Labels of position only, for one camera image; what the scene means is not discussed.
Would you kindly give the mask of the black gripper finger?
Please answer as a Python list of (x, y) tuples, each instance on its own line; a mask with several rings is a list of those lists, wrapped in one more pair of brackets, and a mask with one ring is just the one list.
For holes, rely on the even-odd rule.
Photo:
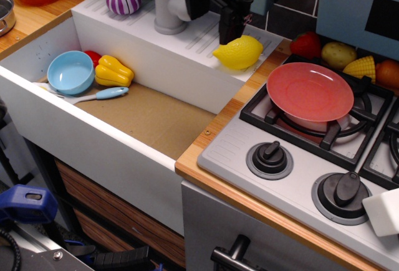
[(222, 7), (219, 19), (219, 43), (227, 45), (240, 38), (249, 20), (249, 11), (242, 11), (228, 6)]

